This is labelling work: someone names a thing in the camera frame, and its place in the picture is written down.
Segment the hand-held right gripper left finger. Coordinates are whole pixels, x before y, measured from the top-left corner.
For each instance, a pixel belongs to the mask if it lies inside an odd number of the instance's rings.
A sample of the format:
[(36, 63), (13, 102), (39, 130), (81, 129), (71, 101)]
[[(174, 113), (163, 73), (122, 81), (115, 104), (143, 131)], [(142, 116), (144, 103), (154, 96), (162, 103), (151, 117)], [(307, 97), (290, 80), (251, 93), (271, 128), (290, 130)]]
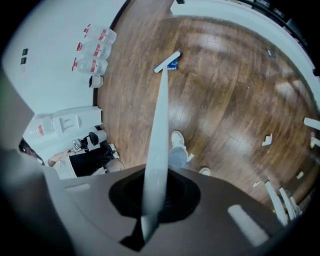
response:
[(54, 168), (44, 167), (50, 198), (76, 256), (147, 256), (120, 244), (136, 219), (120, 215), (109, 199), (115, 182), (142, 168), (61, 180)]

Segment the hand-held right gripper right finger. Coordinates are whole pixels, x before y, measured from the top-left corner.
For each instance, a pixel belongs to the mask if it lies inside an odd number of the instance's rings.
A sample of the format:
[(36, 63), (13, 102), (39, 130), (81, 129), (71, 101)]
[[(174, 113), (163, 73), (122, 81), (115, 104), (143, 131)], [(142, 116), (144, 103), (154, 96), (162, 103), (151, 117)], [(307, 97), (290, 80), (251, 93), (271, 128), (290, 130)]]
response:
[(284, 226), (267, 206), (233, 184), (187, 169), (173, 168), (195, 182), (200, 201), (184, 220), (160, 224), (144, 247), (145, 256), (240, 256), (257, 250), (242, 234), (228, 209), (239, 205), (269, 239)]

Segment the white broom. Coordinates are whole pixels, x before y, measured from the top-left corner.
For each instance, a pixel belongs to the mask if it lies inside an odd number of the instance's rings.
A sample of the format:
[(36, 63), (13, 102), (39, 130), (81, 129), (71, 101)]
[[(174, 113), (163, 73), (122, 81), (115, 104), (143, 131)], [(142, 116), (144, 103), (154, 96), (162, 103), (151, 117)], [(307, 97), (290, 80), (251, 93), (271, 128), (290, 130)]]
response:
[(181, 55), (180, 51), (159, 64), (154, 71), (161, 73), (160, 86), (154, 112), (141, 202), (141, 231), (143, 241), (147, 243), (158, 227), (158, 214), (165, 206), (168, 151), (169, 151), (169, 86), (168, 64)]

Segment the white table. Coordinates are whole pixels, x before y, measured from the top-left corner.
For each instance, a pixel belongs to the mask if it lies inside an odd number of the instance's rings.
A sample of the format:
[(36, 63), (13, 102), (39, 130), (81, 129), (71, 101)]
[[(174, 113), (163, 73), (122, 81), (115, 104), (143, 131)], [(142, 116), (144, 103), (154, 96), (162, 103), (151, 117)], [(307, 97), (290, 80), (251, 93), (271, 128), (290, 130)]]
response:
[[(320, 131), (320, 121), (318, 120), (305, 117), (303, 120), (303, 123), (305, 126), (308, 126)], [(281, 199), (279, 198), (276, 190), (274, 189), (274, 187), (272, 186), (269, 180), (265, 183), (265, 187), (270, 196), (271, 202), (273, 204), (276, 217), (278, 218), (278, 220), (283, 226), (286, 226), (288, 224), (288, 220), (287, 220), (288, 213), (287, 211), (285, 211), (285, 208), (283, 206)]]
[(302, 215), (302, 211), (300, 210), (299, 206), (296, 204), (294, 198), (291, 196), (289, 197), (283, 187), (279, 189), (280, 195), (282, 196), (284, 205), (286, 207), (288, 217), (292, 221)]

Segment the person's blue jeans leg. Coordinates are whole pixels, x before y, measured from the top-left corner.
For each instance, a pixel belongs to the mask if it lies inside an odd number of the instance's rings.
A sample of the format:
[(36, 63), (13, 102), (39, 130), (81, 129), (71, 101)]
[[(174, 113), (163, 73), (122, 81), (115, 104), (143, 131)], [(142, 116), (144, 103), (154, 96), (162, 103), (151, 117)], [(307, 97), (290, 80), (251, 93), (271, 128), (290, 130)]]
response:
[(168, 153), (168, 165), (175, 168), (183, 168), (188, 159), (188, 152), (184, 147), (176, 146)]

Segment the person's left shoe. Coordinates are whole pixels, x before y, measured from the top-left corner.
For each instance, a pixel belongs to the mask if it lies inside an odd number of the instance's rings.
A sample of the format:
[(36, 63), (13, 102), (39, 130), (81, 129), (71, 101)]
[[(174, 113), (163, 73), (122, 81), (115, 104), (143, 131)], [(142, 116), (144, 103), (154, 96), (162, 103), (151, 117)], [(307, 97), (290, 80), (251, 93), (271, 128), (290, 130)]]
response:
[(186, 148), (184, 136), (179, 130), (175, 130), (171, 133), (170, 140), (173, 148), (175, 147)]

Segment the white water dispenser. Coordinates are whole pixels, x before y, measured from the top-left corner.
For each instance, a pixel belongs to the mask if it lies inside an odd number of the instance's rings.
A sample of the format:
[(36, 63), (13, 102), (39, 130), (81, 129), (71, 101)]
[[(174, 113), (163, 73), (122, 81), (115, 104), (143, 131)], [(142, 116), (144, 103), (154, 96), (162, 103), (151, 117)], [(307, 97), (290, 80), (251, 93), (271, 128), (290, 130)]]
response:
[[(35, 119), (51, 117), (55, 132), (42, 137), (29, 134), (29, 125)], [(102, 124), (102, 109), (86, 106), (64, 109), (48, 114), (35, 115), (27, 126), (23, 138), (36, 151), (53, 147), (59, 143), (69, 143), (87, 130)]]

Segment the inverted clear dispenser jug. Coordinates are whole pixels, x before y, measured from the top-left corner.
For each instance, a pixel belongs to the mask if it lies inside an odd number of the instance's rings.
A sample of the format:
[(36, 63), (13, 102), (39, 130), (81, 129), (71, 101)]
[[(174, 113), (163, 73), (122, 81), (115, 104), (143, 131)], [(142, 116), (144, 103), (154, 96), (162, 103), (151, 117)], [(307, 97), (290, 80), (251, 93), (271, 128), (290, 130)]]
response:
[(53, 134), (55, 132), (53, 120), (51, 117), (43, 117), (31, 121), (28, 133), (35, 138), (40, 138)]

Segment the small white bin black liner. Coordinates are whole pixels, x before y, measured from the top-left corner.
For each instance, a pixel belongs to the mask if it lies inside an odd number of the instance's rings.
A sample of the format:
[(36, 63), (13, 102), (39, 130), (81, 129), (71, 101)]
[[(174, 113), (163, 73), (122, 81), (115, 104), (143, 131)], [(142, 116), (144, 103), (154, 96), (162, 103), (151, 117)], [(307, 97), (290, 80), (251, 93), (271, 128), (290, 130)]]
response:
[(100, 75), (92, 75), (90, 78), (89, 78), (89, 88), (91, 89), (98, 89), (100, 88), (104, 83), (104, 78)]

